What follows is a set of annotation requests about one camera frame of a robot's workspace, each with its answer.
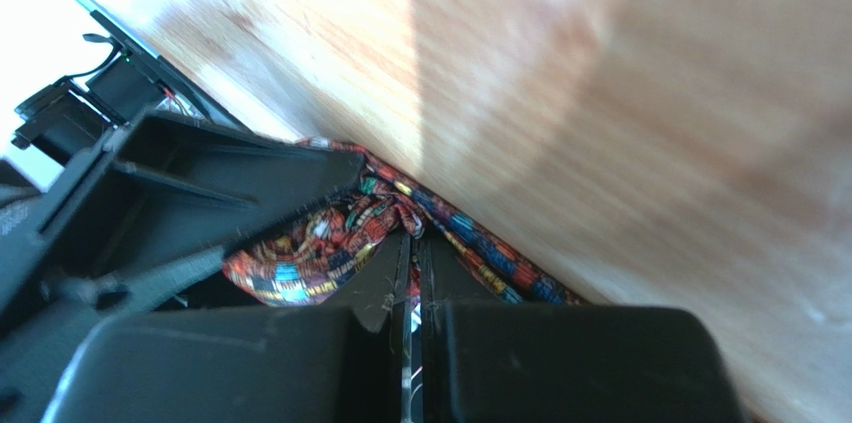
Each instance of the wooden surface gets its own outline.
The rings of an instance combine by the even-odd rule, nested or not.
[[[852,0],[96,0],[257,131],[363,143],[749,407],[852,415]]]

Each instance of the multicolored cloth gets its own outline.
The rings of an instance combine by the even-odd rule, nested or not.
[[[367,165],[358,191],[224,262],[225,275],[260,301],[321,303],[367,264],[391,231],[402,225],[419,238],[428,221],[458,250],[459,263],[504,301],[583,303],[503,240],[363,147],[322,138],[300,144],[362,153]],[[410,294],[419,296],[419,269],[415,265],[412,271]]]

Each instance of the patterned cloth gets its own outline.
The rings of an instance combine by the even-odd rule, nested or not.
[[[272,306],[321,303],[360,270],[399,225],[415,238],[431,222],[455,246],[459,263],[504,301],[579,304],[583,300],[497,236],[361,146],[314,138],[304,146],[366,156],[358,191],[293,223],[277,238],[239,251],[225,275]],[[410,294],[419,296],[412,266]]]

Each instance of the wooden table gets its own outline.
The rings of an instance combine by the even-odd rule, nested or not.
[[[95,0],[256,131],[355,140],[749,407],[852,415],[852,0]]]

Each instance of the wood grain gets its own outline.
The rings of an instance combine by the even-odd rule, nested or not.
[[[255,130],[365,144],[587,297],[852,415],[852,0],[96,0]]]

